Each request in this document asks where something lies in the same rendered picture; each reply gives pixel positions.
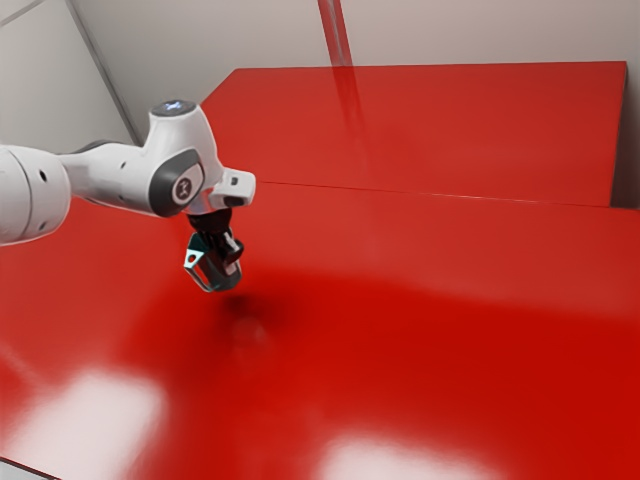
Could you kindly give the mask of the teal faceted mug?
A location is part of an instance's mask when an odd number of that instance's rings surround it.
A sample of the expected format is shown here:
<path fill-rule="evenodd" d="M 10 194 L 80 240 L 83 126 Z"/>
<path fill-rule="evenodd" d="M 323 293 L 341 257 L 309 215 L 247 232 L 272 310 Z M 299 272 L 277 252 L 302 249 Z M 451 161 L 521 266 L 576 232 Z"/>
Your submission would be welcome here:
<path fill-rule="evenodd" d="M 183 267 L 205 292 L 231 290 L 242 279 L 240 261 L 225 264 L 216 249 L 207 244 L 203 232 L 191 235 Z"/>

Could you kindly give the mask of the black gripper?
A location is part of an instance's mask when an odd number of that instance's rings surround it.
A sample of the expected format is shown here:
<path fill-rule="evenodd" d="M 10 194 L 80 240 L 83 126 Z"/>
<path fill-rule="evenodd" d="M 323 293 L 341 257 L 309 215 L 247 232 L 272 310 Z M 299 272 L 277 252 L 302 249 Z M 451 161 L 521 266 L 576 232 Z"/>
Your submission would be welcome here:
<path fill-rule="evenodd" d="M 222 268 L 227 275 L 232 275 L 238 269 L 240 257 L 244 252 L 244 244 L 234 236 L 230 228 L 231 218 L 230 208 L 188 216 L 194 229 L 189 246 L 219 249 Z"/>

